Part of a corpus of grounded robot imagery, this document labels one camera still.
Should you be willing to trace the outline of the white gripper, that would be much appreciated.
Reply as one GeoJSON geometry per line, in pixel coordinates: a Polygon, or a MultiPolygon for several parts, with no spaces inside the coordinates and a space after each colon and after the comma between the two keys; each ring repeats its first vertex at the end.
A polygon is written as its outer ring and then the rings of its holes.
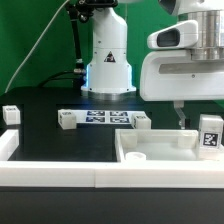
{"type": "Polygon", "coordinates": [[[174,110],[185,129],[184,102],[224,99],[224,63],[194,61],[199,40],[198,22],[187,20],[154,32],[147,38],[152,52],[142,64],[140,96],[145,101],[174,101],[174,110]]]}

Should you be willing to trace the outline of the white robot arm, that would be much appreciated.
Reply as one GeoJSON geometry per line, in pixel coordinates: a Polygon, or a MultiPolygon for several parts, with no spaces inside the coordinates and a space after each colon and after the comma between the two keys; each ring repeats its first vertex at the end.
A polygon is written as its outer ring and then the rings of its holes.
{"type": "Polygon", "coordinates": [[[127,24],[110,0],[88,0],[93,9],[93,57],[82,91],[116,100],[140,92],[145,101],[172,101],[182,127],[189,100],[224,99],[224,0],[157,0],[178,22],[147,38],[140,87],[126,59],[127,24]]]}

